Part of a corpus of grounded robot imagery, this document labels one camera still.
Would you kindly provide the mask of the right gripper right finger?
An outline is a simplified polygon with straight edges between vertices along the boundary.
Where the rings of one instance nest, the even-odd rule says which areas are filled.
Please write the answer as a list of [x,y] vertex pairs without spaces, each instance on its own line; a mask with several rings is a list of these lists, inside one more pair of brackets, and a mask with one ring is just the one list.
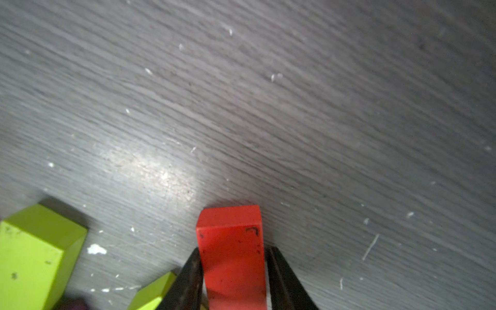
[[266,247],[266,261],[272,309],[319,309],[279,248]]

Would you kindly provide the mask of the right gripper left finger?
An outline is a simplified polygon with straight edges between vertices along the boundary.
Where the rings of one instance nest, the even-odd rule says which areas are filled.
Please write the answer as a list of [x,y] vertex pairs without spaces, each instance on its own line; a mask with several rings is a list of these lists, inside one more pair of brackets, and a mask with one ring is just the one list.
[[195,248],[156,310],[200,310],[204,271]]

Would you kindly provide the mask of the dark green block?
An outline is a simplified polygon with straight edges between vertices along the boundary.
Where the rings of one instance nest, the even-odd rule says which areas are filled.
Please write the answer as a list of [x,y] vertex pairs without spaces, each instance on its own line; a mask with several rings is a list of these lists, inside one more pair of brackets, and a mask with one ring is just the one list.
[[177,276],[171,271],[140,289],[127,310],[155,310],[173,285]]

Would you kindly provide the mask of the red block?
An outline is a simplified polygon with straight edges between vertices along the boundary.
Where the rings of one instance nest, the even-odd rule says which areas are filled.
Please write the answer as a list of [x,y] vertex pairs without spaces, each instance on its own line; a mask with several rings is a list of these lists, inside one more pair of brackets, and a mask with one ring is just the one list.
[[196,235],[210,309],[267,309],[258,205],[204,209]]

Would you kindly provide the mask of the lime block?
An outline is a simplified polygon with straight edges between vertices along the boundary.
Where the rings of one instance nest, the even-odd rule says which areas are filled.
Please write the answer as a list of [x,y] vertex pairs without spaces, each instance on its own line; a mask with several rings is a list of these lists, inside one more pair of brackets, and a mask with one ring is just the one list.
[[36,204],[1,221],[1,309],[54,309],[88,230]]

